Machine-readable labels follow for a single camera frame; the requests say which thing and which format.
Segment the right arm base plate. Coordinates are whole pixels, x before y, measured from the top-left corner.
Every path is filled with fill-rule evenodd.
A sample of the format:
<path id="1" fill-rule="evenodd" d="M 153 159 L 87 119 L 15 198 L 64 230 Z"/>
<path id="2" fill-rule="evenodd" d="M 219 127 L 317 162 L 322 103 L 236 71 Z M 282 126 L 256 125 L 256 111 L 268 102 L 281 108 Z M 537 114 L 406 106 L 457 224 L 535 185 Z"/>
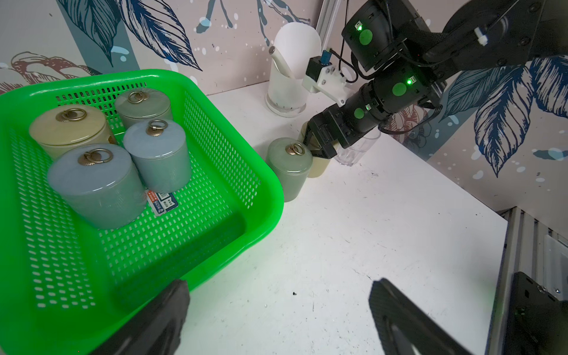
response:
<path id="1" fill-rule="evenodd" d="M 523 272 L 513 275 L 503 353 L 567 355 L 567 301 Z"/>

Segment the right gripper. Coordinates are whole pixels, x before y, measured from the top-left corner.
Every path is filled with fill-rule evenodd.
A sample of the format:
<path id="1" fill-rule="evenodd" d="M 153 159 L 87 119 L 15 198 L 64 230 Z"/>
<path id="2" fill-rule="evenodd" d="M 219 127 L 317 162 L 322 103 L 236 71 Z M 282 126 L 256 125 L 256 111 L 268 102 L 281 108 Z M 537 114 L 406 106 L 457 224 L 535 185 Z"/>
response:
<path id="1" fill-rule="evenodd" d="M 332 159 L 337 155 L 336 143 L 347 149 L 379 132 L 376 121 L 363 109 L 345 109 L 334 104 L 307 122 L 303 143 L 314 157 Z"/>

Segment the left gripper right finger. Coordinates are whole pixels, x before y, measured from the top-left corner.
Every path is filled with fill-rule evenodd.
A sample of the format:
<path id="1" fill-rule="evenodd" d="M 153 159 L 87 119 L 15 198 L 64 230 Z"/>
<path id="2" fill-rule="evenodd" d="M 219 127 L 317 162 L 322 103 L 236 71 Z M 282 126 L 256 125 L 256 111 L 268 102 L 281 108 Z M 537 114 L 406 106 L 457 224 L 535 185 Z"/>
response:
<path id="1" fill-rule="evenodd" d="M 374 281 L 369 307 L 385 354 L 468 354 L 389 280 Z"/>

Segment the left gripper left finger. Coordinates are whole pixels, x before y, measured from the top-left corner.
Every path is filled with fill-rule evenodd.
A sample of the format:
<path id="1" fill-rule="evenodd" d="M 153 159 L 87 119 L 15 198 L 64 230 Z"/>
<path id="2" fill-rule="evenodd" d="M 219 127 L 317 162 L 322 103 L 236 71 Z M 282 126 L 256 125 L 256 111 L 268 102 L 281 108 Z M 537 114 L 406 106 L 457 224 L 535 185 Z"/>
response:
<path id="1" fill-rule="evenodd" d="M 187 282 L 172 281 L 93 354 L 174 354 L 190 303 Z"/>

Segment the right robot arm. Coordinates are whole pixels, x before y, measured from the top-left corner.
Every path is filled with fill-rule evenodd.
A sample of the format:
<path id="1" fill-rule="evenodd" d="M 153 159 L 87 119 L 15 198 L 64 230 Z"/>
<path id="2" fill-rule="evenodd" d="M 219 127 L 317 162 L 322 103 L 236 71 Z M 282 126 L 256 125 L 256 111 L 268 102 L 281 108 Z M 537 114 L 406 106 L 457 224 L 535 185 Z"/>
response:
<path id="1" fill-rule="evenodd" d="M 303 142 L 331 159 L 413 104 L 442 111 L 446 81 L 567 53 L 565 1 L 469 1 L 443 31 L 432 32 L 409 1 L 367 1 L 342 32 L 347 66 L 365 80 L 356 93 L 339 84 L 333 104 L 311 118 Z"/>

